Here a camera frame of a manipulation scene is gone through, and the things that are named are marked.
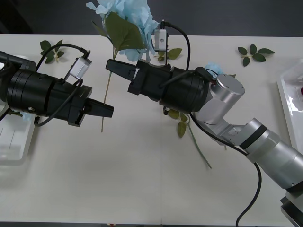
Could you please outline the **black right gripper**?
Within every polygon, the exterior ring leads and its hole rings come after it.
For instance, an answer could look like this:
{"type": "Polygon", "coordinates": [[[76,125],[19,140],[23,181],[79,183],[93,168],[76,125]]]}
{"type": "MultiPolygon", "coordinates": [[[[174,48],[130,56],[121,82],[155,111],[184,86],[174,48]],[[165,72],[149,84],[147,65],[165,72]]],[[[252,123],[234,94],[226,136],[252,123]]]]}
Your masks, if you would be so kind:
{"type": "Polygon", "coordinates": [[[170,64],[155,66],[145,61],[138,61],[135,66],[109,59],[106,63],[106,69],[132,81],[128,87],[129,93],[147,96],[155,102],[158,102],[164,95],[164,88],[160,88],[160,85],[171,78],[170,64]]]}

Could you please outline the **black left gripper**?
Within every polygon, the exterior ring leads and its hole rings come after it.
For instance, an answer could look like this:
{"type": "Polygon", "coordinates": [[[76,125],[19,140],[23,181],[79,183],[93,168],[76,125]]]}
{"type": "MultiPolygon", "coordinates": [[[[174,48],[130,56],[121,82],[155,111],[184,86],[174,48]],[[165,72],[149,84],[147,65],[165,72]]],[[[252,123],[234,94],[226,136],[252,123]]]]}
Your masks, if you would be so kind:
{"type": "Polygon", "coordinates": [[[47,100],[46,123],[59,119],[80,126],[85,115],[111,118],[114,107],[89,98],[91,93],[81,82],[56,84],[47,100]]]}

